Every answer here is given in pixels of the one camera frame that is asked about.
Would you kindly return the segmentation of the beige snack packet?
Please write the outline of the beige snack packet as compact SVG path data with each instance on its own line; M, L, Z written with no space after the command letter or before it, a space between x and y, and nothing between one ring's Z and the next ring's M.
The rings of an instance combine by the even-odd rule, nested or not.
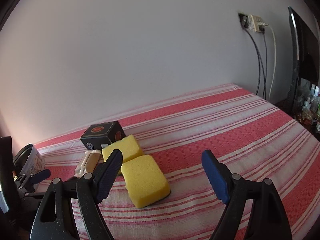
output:
M86 173L93 173L100 156L101 150L86 151L75 168L74 176L80 178Z

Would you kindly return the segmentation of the black gift box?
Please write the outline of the black gift box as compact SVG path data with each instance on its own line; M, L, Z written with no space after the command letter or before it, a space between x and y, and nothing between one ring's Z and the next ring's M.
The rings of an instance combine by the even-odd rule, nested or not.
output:
M126 135L120 123L112 121L89 126L80 137L80 141L91 151L102 150L124 137Z

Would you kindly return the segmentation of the yellow sponge front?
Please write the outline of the yellow sponge front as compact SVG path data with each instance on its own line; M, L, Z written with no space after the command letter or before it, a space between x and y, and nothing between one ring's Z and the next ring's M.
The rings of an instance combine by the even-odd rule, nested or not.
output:
M151 155L142 155L121 166L129 198L138 209L171 193L169 182Z

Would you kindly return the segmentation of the yellow sponge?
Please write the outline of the yellow sponge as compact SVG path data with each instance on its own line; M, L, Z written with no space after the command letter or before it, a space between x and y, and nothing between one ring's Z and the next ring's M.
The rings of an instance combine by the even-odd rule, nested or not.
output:
M171 193L169 182L151 155L142 155L121 166L129 198L138 209Z
M114 150L122 153L123 164L119 166L116 163L112 163L112 174L116 171L116 168L119 168L118 175L122 174L124 171L124 176L127 176L129 173L132 173L137 168L141 167L141 164L139 163L139 157L143 156L144 152L132 134L103 148L102 154L104 162L107 162Z

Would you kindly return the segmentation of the round metal tin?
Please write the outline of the round metal tin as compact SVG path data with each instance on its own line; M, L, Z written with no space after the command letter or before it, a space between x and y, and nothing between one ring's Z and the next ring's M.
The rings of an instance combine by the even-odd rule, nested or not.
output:
M15 176L36 174L45 169L45 160L33 144L24 146L13 158Z

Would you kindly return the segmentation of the red striped tablecloth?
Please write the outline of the red striped tablecloth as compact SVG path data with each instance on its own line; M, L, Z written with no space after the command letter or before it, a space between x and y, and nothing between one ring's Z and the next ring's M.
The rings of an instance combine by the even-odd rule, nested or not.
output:
M319 141L300 123L234 84L190 92L107 117L134 135L166 176L170 195L137 209L122 177L100 204L115 239L208 239L224 205L201 165L209 149L245 179L270 178L294 239L319 216Z

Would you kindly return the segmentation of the black monitor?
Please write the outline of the black monitor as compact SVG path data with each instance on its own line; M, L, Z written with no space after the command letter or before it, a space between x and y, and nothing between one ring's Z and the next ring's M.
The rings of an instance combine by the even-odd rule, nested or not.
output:
M293 69L286 102L292 112L296 106L301 80L307 81L310 85L318 85L319 43L317 37L294 9L288 7L288 10L293 46Z

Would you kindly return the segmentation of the wall power socket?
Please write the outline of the wall power socket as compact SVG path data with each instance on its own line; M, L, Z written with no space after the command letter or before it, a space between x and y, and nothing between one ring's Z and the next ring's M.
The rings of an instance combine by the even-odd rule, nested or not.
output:
M265 23L260 16L252 14L238 13L240 24L243 28L254 31L255 33L264 32L265 27L269 24Z

